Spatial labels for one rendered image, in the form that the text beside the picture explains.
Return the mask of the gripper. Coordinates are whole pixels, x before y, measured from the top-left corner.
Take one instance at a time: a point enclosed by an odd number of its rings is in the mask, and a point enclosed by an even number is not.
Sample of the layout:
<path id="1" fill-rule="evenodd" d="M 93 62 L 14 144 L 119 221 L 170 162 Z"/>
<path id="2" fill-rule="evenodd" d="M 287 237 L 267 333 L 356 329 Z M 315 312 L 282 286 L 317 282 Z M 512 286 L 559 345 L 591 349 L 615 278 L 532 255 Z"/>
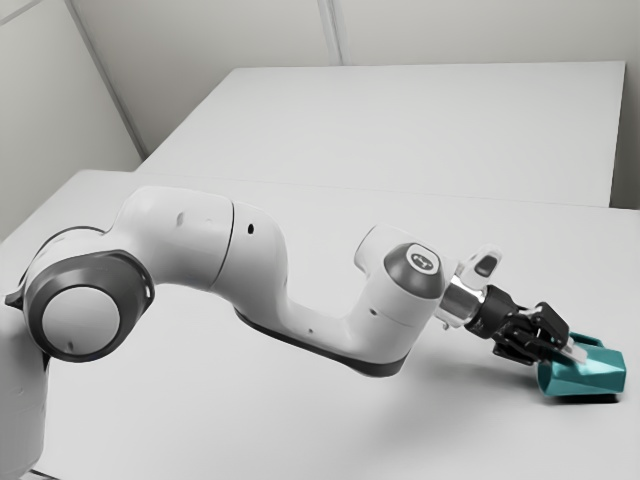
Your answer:
<path id="1" fill-rule="evenodd" d="M 570 336 L 569 325 L 546 302 L 538 303 L 528 318 L 520 314 L 509 294 L 494 285 L 486 290 L 484 302 L 471 321 L 471 333 L 493 339 L 493 353 L 531 366 L 560 354 L 571 361 L 586 361 L 587 352 Z"/>

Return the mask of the teal faceted mug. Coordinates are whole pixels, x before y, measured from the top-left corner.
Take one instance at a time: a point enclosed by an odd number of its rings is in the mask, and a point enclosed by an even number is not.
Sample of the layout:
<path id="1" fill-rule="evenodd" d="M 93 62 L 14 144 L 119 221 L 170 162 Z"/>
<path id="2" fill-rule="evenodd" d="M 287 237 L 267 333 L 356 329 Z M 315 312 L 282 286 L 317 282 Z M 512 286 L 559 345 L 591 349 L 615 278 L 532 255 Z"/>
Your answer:
<path id="1" fill-rule="evenodd" d="M 621 351 L 595 337 L 571 332 L 574 347 L 586 353 L 583 363 L 554 352 L 537 366 L 537 384 L 547 397 L 615 395 L 624 391 L 626 364 Z"/>

